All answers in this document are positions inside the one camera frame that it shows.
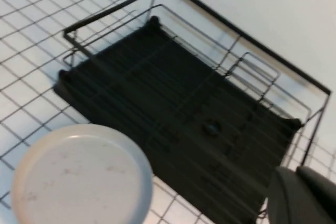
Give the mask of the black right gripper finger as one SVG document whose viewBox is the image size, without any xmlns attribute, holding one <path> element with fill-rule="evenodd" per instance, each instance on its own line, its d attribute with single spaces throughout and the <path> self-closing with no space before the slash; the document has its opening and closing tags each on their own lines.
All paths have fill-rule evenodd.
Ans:
<svg viewBox="0 0 336 224">
<path fill-rule="evenodd" d="M 267 193 L 269 223 L 335 223 L 335 183 L 306 166 L 277 167 Z"/>
</svg>

